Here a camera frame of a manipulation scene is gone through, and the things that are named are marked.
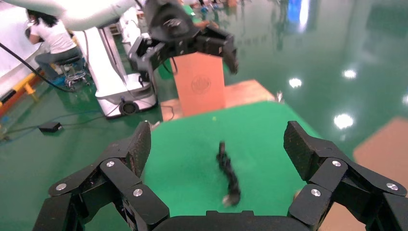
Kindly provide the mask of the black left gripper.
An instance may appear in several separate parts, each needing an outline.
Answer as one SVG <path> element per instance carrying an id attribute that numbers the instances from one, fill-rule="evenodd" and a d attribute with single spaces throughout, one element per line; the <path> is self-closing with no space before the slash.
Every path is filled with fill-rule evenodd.
<path id="1" fill-rule="evenodd" d="M 153 75 L 170 57 L 200 52 L 221 57 L 232 74 L 238 73 L 234 36 L 214 26 L 200 29 L 177 0 L 147 0 L 145 18 L 150 38 L 138 37 L 128 53 L 137 72 Z"/>

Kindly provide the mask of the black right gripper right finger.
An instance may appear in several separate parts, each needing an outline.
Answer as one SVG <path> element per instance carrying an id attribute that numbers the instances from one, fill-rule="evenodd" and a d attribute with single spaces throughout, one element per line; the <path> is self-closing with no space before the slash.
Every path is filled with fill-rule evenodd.
<path id="1" fill-rule="evenodd" d="M 296 121 L 287 123 L 283 147 L 306 183 L 289 217 L 316 231 L 338 203 L 368 231 L 407 230 L 407 190 L 400 183 L 355 163 L 333 142 L 308 135 Z"/>

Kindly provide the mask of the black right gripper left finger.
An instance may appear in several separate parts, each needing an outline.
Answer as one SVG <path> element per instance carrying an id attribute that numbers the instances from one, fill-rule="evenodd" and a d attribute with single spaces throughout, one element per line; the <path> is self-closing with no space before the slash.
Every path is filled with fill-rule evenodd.
<path id="1" fill-rule="evenodd" d="M 33 229 L 83 231 L 101 208 L 113 204 L 131 230 L 154 230 L 170 211 L 141 179 L 150 150 L 151 124 L 143 121 L 94 163 L 54 183 Z"/>

